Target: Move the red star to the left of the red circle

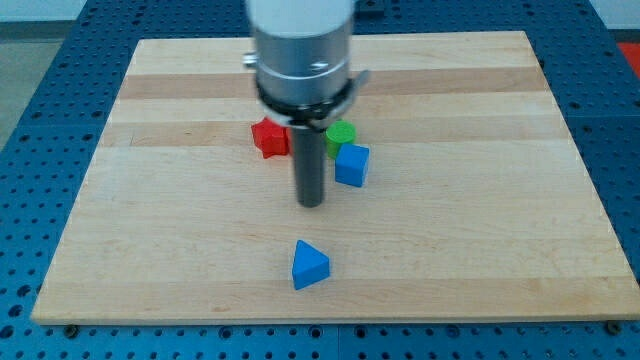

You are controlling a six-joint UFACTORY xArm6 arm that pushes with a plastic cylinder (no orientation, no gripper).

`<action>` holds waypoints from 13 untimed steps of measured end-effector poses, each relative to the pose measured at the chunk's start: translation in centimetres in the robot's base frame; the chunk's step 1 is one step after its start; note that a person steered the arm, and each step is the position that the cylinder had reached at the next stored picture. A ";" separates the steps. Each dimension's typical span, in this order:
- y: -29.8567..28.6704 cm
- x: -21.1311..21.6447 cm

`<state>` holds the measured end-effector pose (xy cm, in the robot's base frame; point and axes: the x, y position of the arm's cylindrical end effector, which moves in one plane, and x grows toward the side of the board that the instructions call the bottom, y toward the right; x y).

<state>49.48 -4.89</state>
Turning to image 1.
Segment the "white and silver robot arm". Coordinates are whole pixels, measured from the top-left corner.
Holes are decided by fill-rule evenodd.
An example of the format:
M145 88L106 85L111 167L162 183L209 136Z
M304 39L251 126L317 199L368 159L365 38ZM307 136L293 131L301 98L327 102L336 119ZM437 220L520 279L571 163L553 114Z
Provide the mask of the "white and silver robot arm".
M255 70L265 113L277 124L323 131L355 103L370 72L350 73L353 0L247 0Z

